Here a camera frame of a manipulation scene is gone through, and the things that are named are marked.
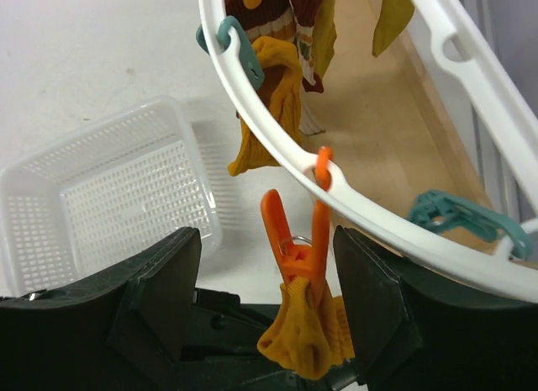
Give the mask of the orange clothespin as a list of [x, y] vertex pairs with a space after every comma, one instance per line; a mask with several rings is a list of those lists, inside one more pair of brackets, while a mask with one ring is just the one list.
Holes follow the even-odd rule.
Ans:
[[325, 288], [330, 216], [330, 207], [316, 200], [311, 236], [293, 235], [278, 191], [268, 191], [261, 200], [261, 217], [284, 283], [289, 285], [298, 277], [307, 279], [315, 305], [319, 305]]

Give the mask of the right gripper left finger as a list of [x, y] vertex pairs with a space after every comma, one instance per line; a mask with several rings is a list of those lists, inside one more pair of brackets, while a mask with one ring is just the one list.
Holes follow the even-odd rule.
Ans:
[[178, 389], [201, 250], [184, 227], [74, 283], [3, 299], [2, 389]]

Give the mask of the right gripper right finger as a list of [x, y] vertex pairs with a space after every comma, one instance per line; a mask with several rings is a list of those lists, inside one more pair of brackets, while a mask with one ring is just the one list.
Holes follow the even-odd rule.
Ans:
[[333, 249], [370, 390], [534, 390], [537, 307], [456, 283], [338, 227]]

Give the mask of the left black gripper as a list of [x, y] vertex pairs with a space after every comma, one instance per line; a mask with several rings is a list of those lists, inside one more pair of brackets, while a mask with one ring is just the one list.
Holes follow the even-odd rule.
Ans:
[[256, 348], [276, 317], [276, 304], [243, 304], [237, 294], [197, 288], [177, 368], [177, 390], [359, 390], [353, 361], [308, 380]]

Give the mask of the teal clothespin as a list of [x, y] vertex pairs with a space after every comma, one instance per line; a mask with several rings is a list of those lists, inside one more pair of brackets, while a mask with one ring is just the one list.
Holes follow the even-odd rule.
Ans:
[[199, 47], [227, 92], [254, 92], [265, 81], [265, 73], [240, 22], [225, 16], [214, 24], [203, 19], [196, 32]]

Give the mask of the mustard sock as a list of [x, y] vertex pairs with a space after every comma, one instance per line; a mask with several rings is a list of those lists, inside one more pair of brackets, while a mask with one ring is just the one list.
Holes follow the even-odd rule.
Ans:
[[257, 342], [257, 350], [299, 377], [319, 380], [355, 356], [344, 299], [328, 285], [315, 304], [306, 278], [281, 285], [277, 316]]
[[[265, 74], [257, 94], [272, 117], [299, 144], [302, 113], [300, 87], [303, 72], [296, 47], [291, 42], [270, 36], [257, 38], [252, 47]], [[251, 133], [244, 121], [240, 122], [240, 127], [239, 152], [228, 165], [228, 173], [236, 177], [252, 169], [278, 166], [279, 163]]]

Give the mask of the white round sock hanger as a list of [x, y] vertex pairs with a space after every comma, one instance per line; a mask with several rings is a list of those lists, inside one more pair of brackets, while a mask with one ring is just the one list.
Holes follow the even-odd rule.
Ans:
[[224, 0], [198, 0], [209, 56], [224, 90], [271, 155], [312, 195], [377, 242], [463, 285], [534, 303], [537, 271], [494, 256], [458, 230], [436, 235], [404, 218], [413, 196], [434, 187], [488, 204], [448, 114], [435, 105], [406, 53], [366, 52], [369, 0], [335, 0], [338, 38], [329, 80], [311, 104], [322, 135], [296, 143], [245, 74], [240, 34], [225, 23]]

